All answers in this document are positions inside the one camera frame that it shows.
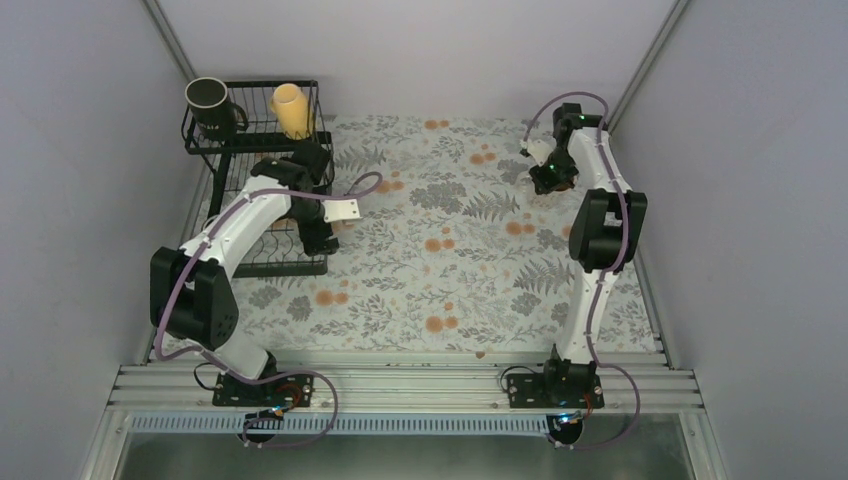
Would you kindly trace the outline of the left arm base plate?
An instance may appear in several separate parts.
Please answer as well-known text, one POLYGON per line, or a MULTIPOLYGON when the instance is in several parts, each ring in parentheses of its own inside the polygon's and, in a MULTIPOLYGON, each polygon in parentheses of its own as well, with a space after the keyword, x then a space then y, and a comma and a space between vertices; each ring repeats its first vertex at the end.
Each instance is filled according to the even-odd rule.
POLYGON ((213 392, 216 407, 245 407, 256 409, 291 409, 310 406, 314 376, 289 375, 281 380, 250 385, 230 375, 219 375, 213 392))

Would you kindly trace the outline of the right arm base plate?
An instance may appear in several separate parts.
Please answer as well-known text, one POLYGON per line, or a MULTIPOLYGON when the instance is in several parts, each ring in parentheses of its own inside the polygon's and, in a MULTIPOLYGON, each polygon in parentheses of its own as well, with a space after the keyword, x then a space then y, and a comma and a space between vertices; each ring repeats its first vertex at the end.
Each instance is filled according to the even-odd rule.
POLYGON ((499 385, 514 409, 600 409, 605 406, 597 363, 549 359, 540 370, 506 368, 499 385))

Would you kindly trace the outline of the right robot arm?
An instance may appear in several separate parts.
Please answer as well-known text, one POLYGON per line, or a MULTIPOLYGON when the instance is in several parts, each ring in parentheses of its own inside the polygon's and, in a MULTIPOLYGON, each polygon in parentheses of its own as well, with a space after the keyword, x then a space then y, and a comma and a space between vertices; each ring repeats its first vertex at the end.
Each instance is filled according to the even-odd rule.
POLYGON ((598 321, 614 283, 633 259, 648 201, 623 178, 602 116, 564 103, 553 113, 553 138, 553 145, 525 141, 522 153, 536 162, 529 171, 536 194, 577 187, 585 191, 568 239, 570 257, 579 266, 569 313, 541 382, 544 399, 565 407, 580 388, 594 388, 598 321))

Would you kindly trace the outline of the floral white mug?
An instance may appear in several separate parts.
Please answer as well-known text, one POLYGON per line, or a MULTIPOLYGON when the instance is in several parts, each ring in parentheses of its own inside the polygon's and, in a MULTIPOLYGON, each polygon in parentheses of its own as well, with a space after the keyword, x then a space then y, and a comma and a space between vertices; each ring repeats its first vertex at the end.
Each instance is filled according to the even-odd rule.
POLYGON ((549 195, 555 192, 564 192, 575 188, 577 176, 531 176, 534 192, 536 195, 549 195))

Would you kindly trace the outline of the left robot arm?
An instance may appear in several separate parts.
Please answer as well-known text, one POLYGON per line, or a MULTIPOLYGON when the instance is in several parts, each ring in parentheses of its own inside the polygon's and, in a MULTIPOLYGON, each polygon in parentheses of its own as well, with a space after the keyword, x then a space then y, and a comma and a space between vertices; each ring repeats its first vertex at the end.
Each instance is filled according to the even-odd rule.
POLYGON ((297 224, 308 257, 339 248, 322 202, 332 155, 307 142, 288 156, 266 156, 250 170, 242 190, 209 225, 181 247, 158 249, 150 262, 150 319, 161 361, 189 352, 239 379, 255 405, 278 391, 270 353, 238 332, 239 309, 231 280, 246 254, 280 219, 297 224))

